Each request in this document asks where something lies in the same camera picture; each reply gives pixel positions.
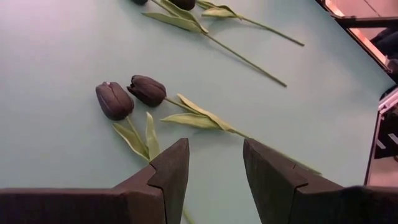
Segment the tabletop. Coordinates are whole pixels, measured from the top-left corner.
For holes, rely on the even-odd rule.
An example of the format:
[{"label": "tabletop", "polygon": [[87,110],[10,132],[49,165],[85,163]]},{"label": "tabletop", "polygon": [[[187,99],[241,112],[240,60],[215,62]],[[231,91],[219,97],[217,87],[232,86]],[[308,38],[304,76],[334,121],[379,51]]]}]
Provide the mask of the tabletop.
[{"label": "tabletop", "polygon": [[[113,187],[145,166],[100,110],[95,86],[162,82],[238,130],[344,186],[362,184],[377,104],[393,82],[315,0],[217,0],[305,43],[234,19],[210,34],[285,81],[283,88],[210,39],[141,15],[153,2],[0,1],[0,187]],[[192,11],[200,16],[198,7]],[[243,138],[155,119],[162,149],[190,141],[185,204],[197,223],[260,223]]]}]

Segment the floor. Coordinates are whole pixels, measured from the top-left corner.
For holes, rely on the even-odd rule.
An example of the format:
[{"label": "floor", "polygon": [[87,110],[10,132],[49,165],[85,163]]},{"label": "floor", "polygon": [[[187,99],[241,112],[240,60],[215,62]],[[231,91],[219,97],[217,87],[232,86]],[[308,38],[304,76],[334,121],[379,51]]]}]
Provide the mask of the floor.
[{"label": "floor", "polygon": [[[386,17],[398,16],[398,0],[331,0],[346,16]],[[361,29],[372,39],[383,28]],[[398,162],[393,157],[372,161],[369,185],[398,187]]]},{"label": "floor", "polygon": [[[398,16],[398,0],[332,0],[346,16],[380,17]],[[383,28],[361,29],[372,39]]]}]

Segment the light blue table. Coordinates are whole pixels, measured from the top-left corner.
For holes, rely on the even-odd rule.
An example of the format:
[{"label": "light blue table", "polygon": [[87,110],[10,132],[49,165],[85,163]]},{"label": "light blue table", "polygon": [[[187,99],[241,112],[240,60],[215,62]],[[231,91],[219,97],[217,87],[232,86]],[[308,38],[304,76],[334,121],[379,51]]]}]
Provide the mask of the light blue table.
[{"label": "light blue table", "polygon": [[[112,187],[145,166],[102,114],[95,86],[154,77],[240,131],[341,185],[362,184],[377,104],[392,81],[315,0],[219,0],[306,43],[239,21],[205,20],[224,44],[288,84],[282,88],[209,39],[141,15],[126,0],[0,1],[0,187]],[[162,148],[190,140],[186,205],[197,223],[259,223],[243,139],[160,118]]]}]

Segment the table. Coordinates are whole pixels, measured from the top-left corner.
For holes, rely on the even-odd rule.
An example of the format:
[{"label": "table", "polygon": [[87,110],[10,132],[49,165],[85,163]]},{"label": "table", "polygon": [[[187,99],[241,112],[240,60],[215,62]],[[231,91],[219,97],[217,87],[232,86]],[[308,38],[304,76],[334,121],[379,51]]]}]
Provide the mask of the table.
[{"label": "table", "polygon": [[[0,187],[112,187],[145,166],[113,131],[95,96],[103,81],[148,75],[234,127],[338,184],[362,184],[377,104],[392,81],[314,0],[224,0],[301,40],[236,20],[204,19],[218,40],[288,84],[282,88],[209,39],[141,15],[125,0],[0,2]],[[195,8],[195,15],[201,10]],[[197,223],[259,223],[243,138],[160,118],[135,100],[163,149],[190,140],[186,206]]]}]

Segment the dark purple tulip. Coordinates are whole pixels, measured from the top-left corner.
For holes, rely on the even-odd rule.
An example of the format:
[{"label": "dark purple tulip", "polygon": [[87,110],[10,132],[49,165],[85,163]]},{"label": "dark purple tulip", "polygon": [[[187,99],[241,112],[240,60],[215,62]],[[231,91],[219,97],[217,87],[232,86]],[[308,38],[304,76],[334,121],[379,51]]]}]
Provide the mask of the dark purple tulip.
[{"label": "dark purple tulip", "polygon": [[134,102],[116,82],[104,82],[95,88],[99,105],[104,114],[113,121],[120,121],[131,114]]},{"label": "dark purple tulip", "polygon": [[137,5],[143,6],[148,0],[132,0]]},{"label": "dark purple tulip", "polygon": [[166,97],[166,88],[158,81],[142,75],[133,75],[127,90],[147,106],[159,106]]},{"label": "dark purple tulip", "polygon": [[170,2],[178,6],[180,9],[189,11],[195,7],[196,0],[170,0]]}]

